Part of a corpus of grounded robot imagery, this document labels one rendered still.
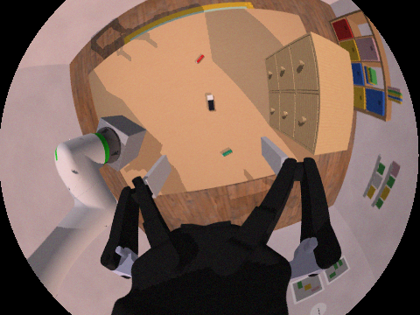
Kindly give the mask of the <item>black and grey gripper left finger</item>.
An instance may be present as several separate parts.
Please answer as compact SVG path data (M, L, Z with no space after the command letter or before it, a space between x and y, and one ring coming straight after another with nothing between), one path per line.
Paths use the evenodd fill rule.
M186 262L168 235L167 227L153 198L156 198L172 168L166 155L146 175L132 179L135 188L125 186L118 200L109 239L101 255L101 265L126 279L138 258L139 207L143 228L157 266L170 275L181 273Z

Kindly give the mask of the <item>small wooden chest of drawers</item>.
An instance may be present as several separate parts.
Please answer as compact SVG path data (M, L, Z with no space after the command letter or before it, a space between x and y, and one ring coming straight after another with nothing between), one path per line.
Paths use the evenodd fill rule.
M307 36L311 36L311 42L315 55L318 73L318 91L296 90L296 78L291 45ZM310 31L272 53L266 59L282 51L287 46L290 47L295 90L282 91L280 90L279 83L279 91L269 91L269 102L270 93L295 93L296 116L294 137L287 135L272 125L269 126L286 135L288 138L307 149L313 155L347 150L354 113L354 80L349 52L332 41ZM307 93L313 95L318 94L318 127L314 150L309 149L307 146L295 139L297 94Z

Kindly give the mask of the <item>brown wooden drawer front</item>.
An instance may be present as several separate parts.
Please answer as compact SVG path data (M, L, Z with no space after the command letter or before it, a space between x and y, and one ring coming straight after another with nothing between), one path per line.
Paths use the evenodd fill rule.
M295 93L280 93L281 96L281 131L294 137L296 116Z
M280 90L295 90L294 72L291 59L291 50L287 46L276 53L279 73Z
M319 117L319 95L297 94L295 139L314 151ZM299 118L299 119L298 119Z
M269 115L270 115L270 125L280 130L280 94L279 93L269 93Z
M276 55L266 59L269 91L279 91L279 81L278 81L278 72L277 72L277 60Z
M319 91L318 73L311 36L290 45L294 63L296 90Z

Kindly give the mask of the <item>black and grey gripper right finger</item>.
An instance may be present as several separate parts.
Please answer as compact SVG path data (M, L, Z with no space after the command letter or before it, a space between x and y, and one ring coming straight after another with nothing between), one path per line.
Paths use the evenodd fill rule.
M294 252L291 280L315 277L341 258L341 248L333 231L326 194L316 162L305 157L297 162L266 136L261 137L262 155L276 179L233 237L211 257L211 269L220 277L233 277L262 241L267 244L290 196L294 181L300 181L302 221L300 244ZM267 232L267 233L266 233Z

